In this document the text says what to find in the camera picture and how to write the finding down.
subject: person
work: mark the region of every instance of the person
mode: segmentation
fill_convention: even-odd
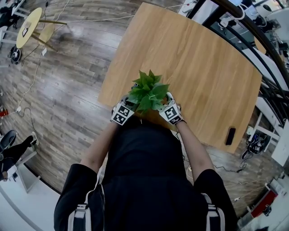
[[[0,9],[0,14],[2,14],[0,17],[0,28],[3,26],[10,27],[13,25],[13,28],[17,29],[16,25],[20,17],[15,14],[12,15],[12,7],[2,7]]]
[[[32,132],[30,136],[28,136],[22,143],[18,145],[14,145],[6,150],[4,150],[0,155],[0,168],[1,175],[0,181],[7,181],[8,178],[15,172],[15,164],[21,158],[21,156],[25,153],[28,147],[32,147],[33,145],[39,145],[39,141],[37,139],[36,133]]]
[[[208,211],[218,208],[223,216],[217,222],[224,218],[225,229],[216,230],[234,231],[237,217],[223,181],[187,123],[176,119],[182,117],[180,111],[176,115],[175,105],[176,110],[168,107],[164,112],[177,121],[194,185],[186,178],[179,139],[169,129],[136,116],[122,119],[115,110],[129,114],[123,105],[125,108],[118,105],[114,109],[111,123],[80,164],[71,166],[56,204],[55,230],[205,231],[209,230]],[[100,168],[107,153],[100,184]]]

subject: black phone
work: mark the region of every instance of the black phone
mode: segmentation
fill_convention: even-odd
[[[226,145],[231,145],[234,139],[234,135],[235,135],[236,129],[231,127],[229,128],[229,132],[227,134],[227,138],[226,138]]]

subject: wooden floor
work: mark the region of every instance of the wooden floor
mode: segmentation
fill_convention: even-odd
[[[60,21],[96,20],[118,18],[134,14],[140,0],[71,0]],[[182,3],[182,0],[149,0],[149,3],[168,7]],[[57,19],[66,0],[49,0],[46,10],[48,20]],[[33,10],[45,8],[43,0],[28,0],[24,8]],[[110,62],[126,31],[131,18],[110,22],[70,23],[55,32],[51,44],[58,52],[48,52],[40,58],[35,84],[25,96],[22,108],[29,107],[40,146],[38,155],[28,165],[48,184],[61,191],[71,164],[81,159],[84,150],[105,128],[111,117],[111,108],[98,103],[97,98]],[[23,57],[30,53],[37,43],[33,40],[22,49]],[[2,44],[0,64],[9,64],[7,58],[11,44]],[[0,69],[0,87],[4,92],[3,101],[9,112],[15,111],[18,102],[34,79],[39,54],[38,47],[24,65],[11,65]],[[256,121],[256,111],[252,117]],[[24,118],[17,113],[3,119],[2,132],[14,129],[18,132],[16,143],[22,142],[33,131],[29,111]],[[245,139],[234,155],[207,147],[216,166],[237,170],[240,155],[246,149]],[[246,210],[253,199],[264,188],[264,183],[278,175],[281,169],[270,158],[270,152],[263,153],[248,161],[240,173],[217,169],[222,176],[238,215]],[[257,182],[238,184],[238,182]]]

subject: potted plant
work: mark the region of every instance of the potted plant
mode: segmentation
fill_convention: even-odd
[[[168,100],[169,84],[159,83],[161,77],[161,75],[154,75],[151,70],[149,70],[149,75],[140,71],[140,78],[133,81],[135,85],[129,91],[126,102],[138,105],[136,111],[142,111],[142,113],[149,109],[164,109]]]

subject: black railing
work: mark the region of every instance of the black railing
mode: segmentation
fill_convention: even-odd
[[[244,54],[242,50],[238,48],[237,45],[232,43],[231,40],[229,40],[226,36],[224,36],[222,33],[219,33],[212,27],[212,25],[215,22],[220,23],[221,21],[220,18],[225,13],[228,12],[236,18],[240,18],[243,15],[243,11],[239,7],[229,2],[228,0],[212,0],[212,1],[218,5],[218,8],[203,22],[203,26],[207,27],[214,33],[218,34],[220,37],[222,37],[232,46],[234,46],[239,52]],[[198,12],[198,10],[201,8],[204,2],[205,0],[197,1],[195,7],[190,13],[188,13],[187,17],[192,19],[194,15]],[[281,60],[279,54],[277,53],[273,45],[270,43],[266,35],[261,31],[261,29],[257,25],[255,25],[255,23],[248,16],[245,15],[245,17],[239,21],[248,29],[248,31],[252,33],[252,35],[266,49],[267,54],[275,62],[287,87],[289,88],[289,74],[287,72],[287,69],[285,68],[285,65]],[[252,45],[246,39],[244,39],[238,32],[236,32],[232,27],[227,26],[226,29],[230,31],[234,36],[236,36],[242,42],[242,44],[244,44],[258,58],[258,60],[264,65],[265,69],[273,78],[274,82],[270,81],[269,79],[263,76],[262,82],[264,84],[261,84],[259,96],[266,99],[266,102],[276,115],[280,124],[284,125],[284,120],[285,119],[289,120],[289,108],[288,108],[289,92],[286,92],[282,89],[280,83],[278,82],[277,78],[275,77],[271,69],[268,67],[267,63],[262,59],[262,57],[252,47]],[[256,65],[245,54],[244,56],[256,67]]]

